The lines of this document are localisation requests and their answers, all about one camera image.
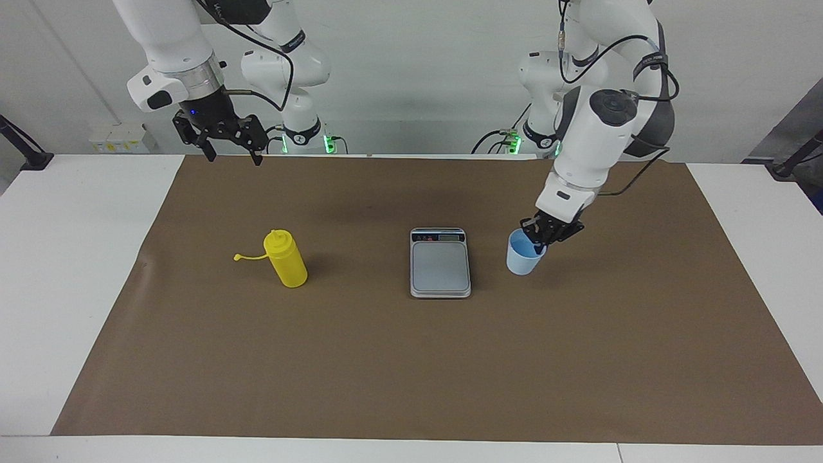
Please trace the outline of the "yellow squeeze bottle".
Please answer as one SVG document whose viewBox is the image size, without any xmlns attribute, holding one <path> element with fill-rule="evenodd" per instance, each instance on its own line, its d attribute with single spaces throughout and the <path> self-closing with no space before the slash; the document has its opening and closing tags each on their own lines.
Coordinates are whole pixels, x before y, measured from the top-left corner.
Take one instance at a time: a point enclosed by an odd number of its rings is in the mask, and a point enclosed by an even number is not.
<svg viewBox="0 0 823 463">
<path fill-rule="evenodd" d="M 264 254 L 246 256 L 235 254 L 235 262 L 240 260 L 268 260 L 280 282 L 287 288 L 297 288 L 308 280 L 308 270 L 300 254 L 299 247 L 291 232 L 275 229 L 264 237 Z"/>
</svg>

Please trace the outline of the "black clamp stand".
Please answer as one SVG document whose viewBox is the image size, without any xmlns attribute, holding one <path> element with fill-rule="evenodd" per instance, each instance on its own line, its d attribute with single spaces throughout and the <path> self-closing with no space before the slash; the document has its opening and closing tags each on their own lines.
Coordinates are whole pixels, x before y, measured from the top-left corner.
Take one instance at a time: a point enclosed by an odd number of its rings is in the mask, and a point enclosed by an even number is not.
<svg viewBox="0 0 823 463">
<path fill-rule="evenodd" d="M 0 113 L 0 134 L 24 156 L 20 171 L 41 171 L 53 161 L 54 154 L 43 149 L 26 131 Z"/>
<path fill-rule="evenodd" d="M 823 156 L 823 129 L 817 131 L 810 140 L 802 144 L 787 159 L 767 163 L 765 169 L 776 181 L 789 181 L 797 166 L 817 160 L 821 156 Z"/>
</svg>

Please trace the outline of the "silver digital kitchen scale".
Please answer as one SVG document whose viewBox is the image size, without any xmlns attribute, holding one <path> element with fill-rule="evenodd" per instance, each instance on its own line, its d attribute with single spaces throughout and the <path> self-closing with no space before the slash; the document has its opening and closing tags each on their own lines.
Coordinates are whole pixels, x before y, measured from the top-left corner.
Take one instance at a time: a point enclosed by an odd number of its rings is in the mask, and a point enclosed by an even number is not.
<svg viewBox="0 0 823 463">
<path fill-rule="evenodd" d="M 461 228 L 414 228 L 410 234 L 410 293 L 418 299 L 471 296 L 467 235 Z"/>
</svg>

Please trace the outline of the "white wall outlet box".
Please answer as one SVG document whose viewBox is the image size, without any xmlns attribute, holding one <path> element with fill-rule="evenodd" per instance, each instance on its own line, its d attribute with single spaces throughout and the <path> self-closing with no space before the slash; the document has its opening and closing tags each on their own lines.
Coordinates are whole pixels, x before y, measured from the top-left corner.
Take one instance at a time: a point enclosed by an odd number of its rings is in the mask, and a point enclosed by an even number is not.
<svg viewBox="0 0 823 463">
<path fill-rule="evenodd" d="M 99 154 L 148 154 L 156 147 L 142 123 L 96 126 L 91 129 L 88 142 Z"/>
</svg>

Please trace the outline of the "light blue plastic cup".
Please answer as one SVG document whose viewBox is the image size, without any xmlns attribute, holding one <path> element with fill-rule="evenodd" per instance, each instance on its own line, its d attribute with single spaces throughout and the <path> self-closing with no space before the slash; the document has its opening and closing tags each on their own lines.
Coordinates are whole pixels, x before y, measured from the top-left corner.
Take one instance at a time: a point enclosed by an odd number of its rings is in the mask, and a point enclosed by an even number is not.
<svg viewBox="0 0 823 463">
<path fill-rule="evenodd" d="M 511 273 L 518 276 L 529 275 L 546 255 L 547 247 L 532 243 L 522 229 L 509 234 L 507 240 L 506 265 Z"/>
</svg>

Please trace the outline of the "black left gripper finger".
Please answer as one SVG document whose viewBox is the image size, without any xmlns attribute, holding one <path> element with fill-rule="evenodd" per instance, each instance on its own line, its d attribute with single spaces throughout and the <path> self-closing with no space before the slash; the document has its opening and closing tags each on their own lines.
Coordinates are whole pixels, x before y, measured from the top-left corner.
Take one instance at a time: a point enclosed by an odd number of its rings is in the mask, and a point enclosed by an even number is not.
<svg viewBox="0 0 823 463">
<path fill-rule="evenodd" d="M 541 219 L 522 219 L 522 231 L 533 245 L 534 252 L 543 254 L 547 238 Z"/>
<path fill-rule="evenodd" d="M 545 246 L 551 246 L 553 243 L 566 241 L 573 235 L 581 232 L 584 229 L 582 222 L 575 222 L 571 224 L 553 223 L 550 224 L 547 237 L 545 238 Z"/>
</svg>

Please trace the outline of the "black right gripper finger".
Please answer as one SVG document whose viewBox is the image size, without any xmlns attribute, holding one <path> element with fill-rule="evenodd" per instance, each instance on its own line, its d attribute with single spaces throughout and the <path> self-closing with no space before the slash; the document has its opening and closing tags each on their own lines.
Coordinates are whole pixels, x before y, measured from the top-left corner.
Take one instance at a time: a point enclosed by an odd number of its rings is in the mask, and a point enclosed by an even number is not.
<svg viewBox="0 0 823 463">
<path fill-rule="evenodd" d="M 241 147 L 251 156 L 253 164 L 256 167 L 261 166 L 264 156 L 262 152 L 265 151 L 269 138 L 264 126 L 255 114 L 250 114 L 245 118 L 238 119 L 238 141 Z"/>
<path fill-rule="evenodd" d="M 207 132 L 197 132 L 190 120 L 183 114 L 183 111 L 178 111 L 172 118 L 172 122 L 183 144 L 194 145 L 202 151 L 209 162 L 215 161 L 217 152 L 212 146 Z"/>
</svg>

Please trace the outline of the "brown paper table mat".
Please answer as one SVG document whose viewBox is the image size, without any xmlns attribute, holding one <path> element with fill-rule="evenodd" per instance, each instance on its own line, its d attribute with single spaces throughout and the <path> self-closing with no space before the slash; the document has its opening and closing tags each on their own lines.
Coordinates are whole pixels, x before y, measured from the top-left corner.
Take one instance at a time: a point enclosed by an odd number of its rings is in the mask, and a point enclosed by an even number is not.
<svg viewBox="0 0 823 463">
<path fill-rule="evenodd" d="M 684 165 L 512 275 L 546 161 L 188 156 L 55 435 L 823 445 L 823 402 Z M 414 228 L 471 296 L 410 293 Z M 285 287 L 264 237 L 291 232 Z"/>
</svg>

